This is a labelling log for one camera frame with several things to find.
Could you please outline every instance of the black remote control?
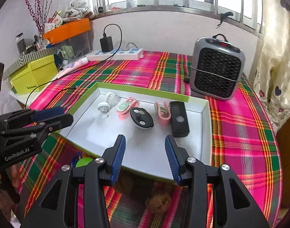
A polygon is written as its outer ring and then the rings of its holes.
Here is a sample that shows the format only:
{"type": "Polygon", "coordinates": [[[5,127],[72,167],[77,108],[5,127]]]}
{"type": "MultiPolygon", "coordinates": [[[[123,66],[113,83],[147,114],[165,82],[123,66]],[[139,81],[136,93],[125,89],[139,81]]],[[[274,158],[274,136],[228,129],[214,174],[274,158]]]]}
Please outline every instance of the black remote control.
{"type": "Polygon", "coordinates": [[[188,126],[187,115],[184,102],[172,101],[170,102],[170,114],[173,137],[185,137],[189,134],[190,128],[188,126]]]}

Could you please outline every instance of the pink clip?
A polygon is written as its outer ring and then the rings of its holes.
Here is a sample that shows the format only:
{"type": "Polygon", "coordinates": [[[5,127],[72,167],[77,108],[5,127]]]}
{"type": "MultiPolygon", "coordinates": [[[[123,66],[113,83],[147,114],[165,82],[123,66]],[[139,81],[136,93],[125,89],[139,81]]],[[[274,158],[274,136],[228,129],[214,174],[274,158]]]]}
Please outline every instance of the pink clip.
{"type": "Polygon", "coordinates": [[[124,103],[127,103],[128,107],[124,111],[121,111],[121,112],[117,110],[120,120],[125,120],[127,117],[130,116],[129,111],[131,110],[131,108],[135,108],[139,106],[139,101],[137,101],[136,99],[132,97],[129,97],[128,99],[126,99],[124,103]]]}
{"type": "Polygon", "coordinates": [[[159,105],[158,102],[155,102],[155,110],[158,115],[158,122],[162,126],[166,126],[170,121],[170,110],[166,102],[164,102],[164,107],[159,105]]]}

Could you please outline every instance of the metal bolt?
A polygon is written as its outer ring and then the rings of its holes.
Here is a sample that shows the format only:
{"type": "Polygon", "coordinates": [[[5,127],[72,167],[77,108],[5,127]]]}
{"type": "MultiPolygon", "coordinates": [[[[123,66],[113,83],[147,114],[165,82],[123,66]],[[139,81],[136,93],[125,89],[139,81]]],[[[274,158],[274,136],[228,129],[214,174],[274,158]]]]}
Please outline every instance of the metal bolt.
{"type": "Polygon", "coordinates": [[[196,162],[196,159],[194,157],[189,157],[187,159],[187,161],[190,162],[190,163],[195,163],[196,162]]]}
{"type": "Polygon", "coordinates": [[[223,165],[221,166],[221,168],[222,168],[223,170],[229,170],[229,169],[230,169],[230,167],[229,167],[227,164],[223,164],[223,165]]]}
{"type": "Polygon", "coordinates": [[[104,162],[104,159],[103,159],[103,158],[97,158],[97,159],[95,160],[95,162],[98,163],[98,164],[101,164],[101,163],[104,162]]]}
{"type": "Polygon", "coordinates": [[[67,171],[69,169],[70,169],[70,166],[68,166],[67,164],[62,167],[62,171],[67,171]]]}

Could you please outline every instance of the remote control button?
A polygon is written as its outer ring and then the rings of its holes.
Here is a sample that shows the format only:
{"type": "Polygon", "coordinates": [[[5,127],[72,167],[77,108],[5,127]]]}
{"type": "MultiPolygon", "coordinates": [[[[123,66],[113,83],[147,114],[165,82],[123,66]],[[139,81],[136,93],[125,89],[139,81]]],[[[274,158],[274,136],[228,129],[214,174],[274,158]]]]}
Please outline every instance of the remote control button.
{"type": "Polygon", "coordinates": [[[183,116],[177,116],[176,120],[177,120],[177,122],[184,122],[183,116]]]}

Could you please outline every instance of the window frame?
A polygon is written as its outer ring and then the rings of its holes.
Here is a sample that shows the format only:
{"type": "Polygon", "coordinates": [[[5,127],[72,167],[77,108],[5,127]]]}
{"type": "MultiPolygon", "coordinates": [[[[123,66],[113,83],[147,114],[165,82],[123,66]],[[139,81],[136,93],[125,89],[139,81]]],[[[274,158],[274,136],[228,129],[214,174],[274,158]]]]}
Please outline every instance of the window frame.
{"type": "Polygon", "coordinates": [[[97,14],[96,17],[107,16],[116,13],[125,13],[127,11],[151,11],[151,10],[163,10],[163,11],[180,11],[194,14],[203,14],[207,17],[214,17],[220,19],[220,13],[225,13],[228,11],[233,12],[234,16],[229,17],[225,21],[243,28],[258,37],[262,38],[264,18],[262,9],[262,22],[257,23],[257,0],[252,0],[252,18],[248,18],[243,15],[244,0],[241,0],[241,13],[237,13],[230,9],[218,6],[218,0],[205,0],[204,2],[195,0],[126,0],[123,2],[113,3],[106,5],[105,0],[94,0],[94,7],[103,7],[103,14],[97,14]],[[178,6],[172,5],[159,5],[165,4],[166,2],[170,4],[178,4],[178,6]],[[121,9],[110,10],[112,7],[119,7],[121,9]]]}

